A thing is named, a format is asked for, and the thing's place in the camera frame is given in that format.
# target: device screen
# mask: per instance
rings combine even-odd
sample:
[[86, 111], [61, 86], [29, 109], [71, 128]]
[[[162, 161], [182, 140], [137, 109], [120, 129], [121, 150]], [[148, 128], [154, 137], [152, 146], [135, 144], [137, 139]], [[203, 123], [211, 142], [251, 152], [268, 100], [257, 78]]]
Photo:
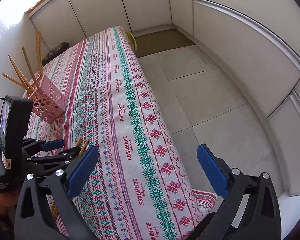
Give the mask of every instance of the device screen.
[[9, 117], [10, 103], [7, 101], [3, 102], [1, 116], [0, 116], [0, 138], [3, 146], [5, 146], [5, 137], [7, 129], [7, 121]]

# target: striped tablecloth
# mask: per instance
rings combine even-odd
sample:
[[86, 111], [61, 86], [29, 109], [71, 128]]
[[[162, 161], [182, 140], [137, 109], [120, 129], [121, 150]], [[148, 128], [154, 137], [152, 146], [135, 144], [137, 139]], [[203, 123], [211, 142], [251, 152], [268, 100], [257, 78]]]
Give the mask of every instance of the striped tablecloth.
[[[91, 36], [44, 71], [65, 95], [66, 112], [52, 124], [32, 114], [27, 136], [62, 138], [66, 148], [82, 136], [99, 147], [73, 199], [91, 230], [100, 239], [185, 239], [216, 196], [191, 189], [124, 29]], [[56, 222], [67, 234], [60, 217]]]

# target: brown mat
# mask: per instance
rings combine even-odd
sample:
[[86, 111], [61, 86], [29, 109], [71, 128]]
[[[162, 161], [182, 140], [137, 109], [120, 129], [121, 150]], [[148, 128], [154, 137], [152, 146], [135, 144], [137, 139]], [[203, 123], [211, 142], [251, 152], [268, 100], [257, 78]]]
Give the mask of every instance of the brown mat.
[[143, 57], [161, 51], [195, 45], [176, 29], [150, 33], [136, 37], [137, 57]]

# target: silver screw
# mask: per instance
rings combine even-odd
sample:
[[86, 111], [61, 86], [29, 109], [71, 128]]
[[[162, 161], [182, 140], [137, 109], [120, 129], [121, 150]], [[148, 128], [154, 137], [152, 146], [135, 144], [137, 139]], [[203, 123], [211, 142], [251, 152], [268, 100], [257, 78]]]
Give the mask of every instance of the silver screw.
[[57, 176], [61, 176], [63, 173], [64, 173], [63, 170], [57, 170], [57, 171], [56, 171], [56, 175], [57, 175]]
[[32, 173], [30, 173], [30, 174], [27, 175], [27, 179], [28, 180], [31, 180], [32, 178], [33, 178], [33, 174]]
[[265, 179], [269, 179], [270, 178], [269, 174], [266, 173], [266, 172], [262, 173], [262, 177], [264, 177]]
[[234, 169], [232, 169], [232, 173], [233, 173], [234, 175], [239, 175], [239, 174], [240, 174], [240, 170], [237, 169], [237, 168], [234, 168]]

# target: pink basket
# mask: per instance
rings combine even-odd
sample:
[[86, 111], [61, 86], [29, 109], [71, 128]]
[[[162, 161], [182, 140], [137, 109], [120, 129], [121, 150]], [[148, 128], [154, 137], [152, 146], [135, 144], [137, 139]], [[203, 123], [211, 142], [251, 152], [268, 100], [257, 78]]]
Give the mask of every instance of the pink basket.
[[45, 122], [52, 123], [65, 112], [65, 97], [45, 74], [38, 82], [39, 88], [32, 84], [35, 91], [30, 96], [27, 94], [34, 102], [32, 112]]

